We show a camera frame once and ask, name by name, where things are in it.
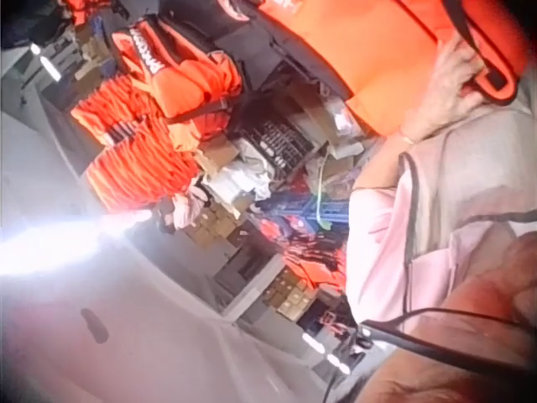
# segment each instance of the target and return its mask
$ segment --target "black handle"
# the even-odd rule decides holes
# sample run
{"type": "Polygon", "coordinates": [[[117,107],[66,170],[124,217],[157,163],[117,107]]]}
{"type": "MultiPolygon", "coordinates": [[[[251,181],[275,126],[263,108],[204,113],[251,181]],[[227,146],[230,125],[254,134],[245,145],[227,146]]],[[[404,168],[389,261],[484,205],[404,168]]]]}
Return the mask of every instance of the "black handle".
{"type": "MultiPolygon", "coordinates": [[[[442,5],[457,32],[476,52],[479,52],[468,26],[467,14],[462,6],[462,0],[442,0],[442,5]]],[[[490,60],[483,56],[482,58],[488,69],[486,78],[491,86],[497,91],[507,86],[507,77],[490,60]]]]}

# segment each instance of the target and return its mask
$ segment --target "hand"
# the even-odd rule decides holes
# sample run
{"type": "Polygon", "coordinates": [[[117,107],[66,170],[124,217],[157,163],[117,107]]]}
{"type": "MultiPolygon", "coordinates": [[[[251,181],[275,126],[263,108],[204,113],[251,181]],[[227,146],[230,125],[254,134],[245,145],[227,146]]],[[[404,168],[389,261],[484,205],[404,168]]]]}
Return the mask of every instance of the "hand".
{"type": "Polygon", "coordinates": [[[460,121],[483,102],[480,92],[463,93],[463,86],[485,67],[477,52],[455,34],[439,43],[438,56],[421,104],[401,125],[402,135],[414,142],[439,128],[460,121]]]}

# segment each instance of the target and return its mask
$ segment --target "wrist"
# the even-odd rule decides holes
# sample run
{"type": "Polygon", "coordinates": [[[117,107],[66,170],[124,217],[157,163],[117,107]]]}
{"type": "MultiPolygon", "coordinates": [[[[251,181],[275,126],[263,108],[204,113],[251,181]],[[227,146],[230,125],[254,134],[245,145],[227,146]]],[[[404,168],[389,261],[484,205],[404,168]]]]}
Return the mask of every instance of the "wrist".
{"type": "Polygon", "coordinates": [[[399,128],[399,133],[403,139],[407,138],[414,144],[417,144],[430,134],[433,134],[435,130],[436,127],[433,124],[428,122],[427,119],[420,117],[418,113],[413,111],[408,113],[406,119],[399,128]]]}

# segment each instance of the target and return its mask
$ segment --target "red object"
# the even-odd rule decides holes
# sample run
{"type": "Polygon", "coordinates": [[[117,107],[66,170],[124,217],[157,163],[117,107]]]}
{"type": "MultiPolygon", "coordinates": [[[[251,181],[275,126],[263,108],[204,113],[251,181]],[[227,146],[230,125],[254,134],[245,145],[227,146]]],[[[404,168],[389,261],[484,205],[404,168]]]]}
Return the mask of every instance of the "red object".
{"type": "Polygon", "coordinates": [[[133,86],[127,76],[104,81],[97,91],[78,102],[70,114],[105,146],[110,145],[107,133],[114,125],[163,116],[154,99],[133,86]]]}
{"type": "Polygon", "coordinates": [[[338,271],[329,271],[322,263],[310,260],[295,262],[295,259],[288,259],[284,254],[285,264],[301,279],[306,280],[310,288],[317,288],[320,284],[331,285],[341,292],[345,290],[347,277],[345,275],[346,260],[345,254],[340,249],[336,252],[334,259],[337,261],[338,271]]]}
{"type": "Polygon", "coordinates": [[[219,134],[229,113],[205,113],[184,122],[172,119],[209,102],[238,95],[242,79],[232,60],[221,51],[209,55],[163,21],[147,17],[127,32],[112,36],[129,69],[133,84],[151,94],[169,119],[175,149],[196,149],[200,141],[219,134]]]}
{"type": "Polygon", "coordinates": [[[110,0],[64,0],[73,13],[73,24],[84,25],[99,8],[110,8],[110,0]]]}
{"type": "Polygon", "coordinates": [[[269,220],[261,220],[260,230],[263,236],[270,241],[276,241],[282,237],[278,224],[269,220]]]}
{"type": "Polygon", "coordinates": [[[162,119],[147,119],[133,139],[100,154],[86,178],[109,212],[125,212],[185,192],[197,172],[191,153],[174,151],[162,119]]]}
{"type": "MultiPolygon", "coordinates": [[[[487,69],[476,78],[478,87],[491,101],[509,103],[529,56],[522,29],[499,0],[444,2],[462,4],[463,25],[505,79],[495,88],[487,69]]],[[[349,108],[382,135],[394,133],[420,101],[437,42],[447,42],[456,31],[453,12],[450,18],[442,0],[265,0],[259,12],[311,46],[351,88],[349,108]]]]}

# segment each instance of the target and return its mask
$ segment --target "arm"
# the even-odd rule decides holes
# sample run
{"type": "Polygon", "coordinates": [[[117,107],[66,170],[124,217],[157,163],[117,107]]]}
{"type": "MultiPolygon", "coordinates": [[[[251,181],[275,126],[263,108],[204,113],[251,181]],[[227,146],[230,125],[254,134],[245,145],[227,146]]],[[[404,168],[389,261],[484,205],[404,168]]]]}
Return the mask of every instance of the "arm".
{"type": "Polygon", "coordinates": [[[476,52],[456,35],[439,53],[421,104],[406,116],[399,132],[386,140],[366,164],[353,190],[395,187],[399,156],[439,128],[462,120],[482,103],[479,92],[464,95],[464,85],[484,67],[476,52]]]}

